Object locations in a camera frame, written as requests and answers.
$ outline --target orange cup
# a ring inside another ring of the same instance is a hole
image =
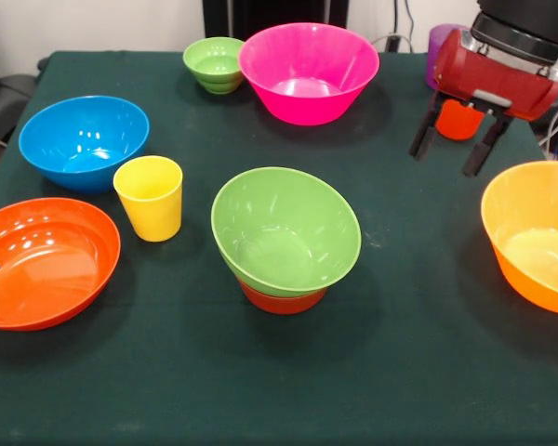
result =
[[[310,295],[275,297],[272,295],[265,295],[243,282],[240,282],[240,286],[252,305],[273,314],[301,313],[320,302],[320,299],[322,299],[326,293],[326,288],[323,288]]]
[[[480,111],[447,99],[436,121],[436,130],[445,138],[463,141],[475,136],[483,119],[484,114]]]

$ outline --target table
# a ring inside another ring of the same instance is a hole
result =
[[[73,96],[135,101],[152,121],[147,152],[184,169],[184,219],[171,241],[142,242],[114,192],[78,196],[27,165],[19,126],[0,207],[81,198],[112,216],[123,247],[81,315],[0,332],[0,445],[558,445],[558,315],[504,281],[479,213],[495,174],[541,153],[515,122],[479,177],[460,173],[471,141],[414,161],[424,63],[385,54],[341,119],[296,127],[249,85],[208,95],[179,53],[56,53],[21,123]],[[262,165],[327,181],[363,231],[353,271],[295,316],[247,303],[210,229],[222,184]]]

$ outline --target cup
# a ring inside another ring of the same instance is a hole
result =
[[[436,130],[445,138],[464,141],[473,138],[483,119],[484,114],[480,111],[447,99],[436,121]]]
[[[467,29],[468,28],[466,26],[445,23],[435,26],[430,30],[428,40],[428,58],[426,60],[426,84],[428,84],[429,87],[433,89],[436,89],[437,87],[437,84],[434,81],[434,68],[436,66],[436,59],[438,58],[440,47],[443,45],[451,31]]]
[[[182,180],[179,165],[163,156],[140,156],[118,168],[113,188],[142,240],[162,242],[178,233]]]

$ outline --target small green bowl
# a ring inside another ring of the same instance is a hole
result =
[[[211,226],[238,280],[276,297],[309,295],[340,281],[362,247],[345,199],[321,179],[284,167],[228,181],[213,202]]]
[[[238,65],[238,52],[243,44],[231,37],[198,40],[184,51],[184,64],[206,91],[227,95],[244,80]]]

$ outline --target pink bowl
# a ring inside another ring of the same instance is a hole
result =
[[[263,30],[246,40],[238,60],[267,110],[296,125],[339,118],[380,65],[377,50],[366,39],[322,23]]]

